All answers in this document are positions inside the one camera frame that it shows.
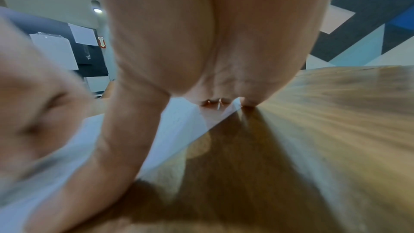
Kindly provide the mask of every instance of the person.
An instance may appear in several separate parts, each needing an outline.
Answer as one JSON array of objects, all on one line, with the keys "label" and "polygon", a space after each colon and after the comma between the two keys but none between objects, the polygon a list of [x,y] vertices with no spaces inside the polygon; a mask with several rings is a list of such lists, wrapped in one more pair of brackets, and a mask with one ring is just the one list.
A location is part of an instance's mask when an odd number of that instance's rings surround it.
[{"label": "person", "polygon": [[[301,69],[329,0],[103,0],[118,63],[89,160],[30,216],[29,233],[60,233],[116,202],[145,160],[171,97],[254,107]],[[76,77],[0,22],[0,168],[62,147],[87,112]]]}]

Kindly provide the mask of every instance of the dark panel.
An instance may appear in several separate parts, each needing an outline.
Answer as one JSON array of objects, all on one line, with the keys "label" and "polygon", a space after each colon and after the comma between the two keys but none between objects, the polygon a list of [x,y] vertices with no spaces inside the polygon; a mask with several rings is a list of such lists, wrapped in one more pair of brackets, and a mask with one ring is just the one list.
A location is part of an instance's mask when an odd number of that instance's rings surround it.
[{"label": "dark panel", "polygon": [[68,23],[32,16],[5,7],[0,7],[0,16],[9,19],[17,28],[27,35],[43,32],[67,38],[79,67],[79,70],[75,70],[75,72],[80,76],[94,77],[108,75],[108,70],[105,66],[104,56],[102,55],[100,47],[76,43]]},{"label": "dark panel", "polygon": [[327,62],[413,6],[414,0],[332,0],[331,4],[356,14],[331,34],[319,35],[311,54]]},{"label": "dark panel", "polygon": [[414,30],[400,28],[395,25],[386,24],[384,32],[384,43],[382,54],[395,48],[402,42],[414,36]]}]

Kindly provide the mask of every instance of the wooden table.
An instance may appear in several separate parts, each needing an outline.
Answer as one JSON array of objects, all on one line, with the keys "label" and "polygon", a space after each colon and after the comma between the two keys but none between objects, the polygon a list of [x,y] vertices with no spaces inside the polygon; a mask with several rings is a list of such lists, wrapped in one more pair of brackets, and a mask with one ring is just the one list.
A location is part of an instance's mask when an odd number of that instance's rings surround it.
[{"label": "wooden table", "polygon": [[414,232],[414,67],[301,71],[73,233]]}]

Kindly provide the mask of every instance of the red sign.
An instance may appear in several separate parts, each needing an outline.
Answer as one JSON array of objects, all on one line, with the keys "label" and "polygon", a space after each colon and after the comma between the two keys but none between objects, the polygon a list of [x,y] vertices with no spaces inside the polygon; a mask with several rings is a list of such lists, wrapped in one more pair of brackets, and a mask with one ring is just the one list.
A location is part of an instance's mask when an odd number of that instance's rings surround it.
[{"label": "red sign", "polygon": [[105,44],[104,37],[98,37],[98,42],[99,42],[99,46],[101,48],[106,48],[107,47],[107,45]]}]

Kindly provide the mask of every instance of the blue triangle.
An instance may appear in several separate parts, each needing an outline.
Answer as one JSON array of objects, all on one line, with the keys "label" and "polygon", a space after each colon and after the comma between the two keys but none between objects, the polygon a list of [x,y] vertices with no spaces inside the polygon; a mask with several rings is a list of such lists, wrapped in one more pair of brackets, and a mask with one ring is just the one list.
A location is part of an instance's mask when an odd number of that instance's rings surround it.
[{"label": "blue triangle", "polygon": [[389,23],[400,28],[414,30],[414,6],[395,17]]}]

